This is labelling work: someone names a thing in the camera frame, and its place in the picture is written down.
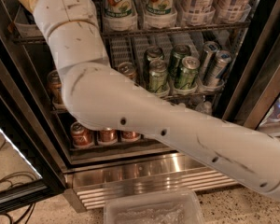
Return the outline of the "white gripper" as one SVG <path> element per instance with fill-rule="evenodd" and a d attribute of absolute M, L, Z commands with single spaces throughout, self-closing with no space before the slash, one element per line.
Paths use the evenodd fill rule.
<path fill-rule="evenodd" d="M 33 13 L 35 24 L 45 39 L 60 25 L 83 21 L 98 26 L 96 7 L 92 0 L 19 0 Z"/>

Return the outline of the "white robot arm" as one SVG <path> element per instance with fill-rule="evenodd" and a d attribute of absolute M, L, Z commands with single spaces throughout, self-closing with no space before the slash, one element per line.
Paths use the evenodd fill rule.
<path fill-rule="evenodd" d="M 91 130 L 134 131 L 280 202 L 280 139 L 172 105 L 112 69 L 92 0 L 19 0 L 53 56 L 67 111 Z"/>

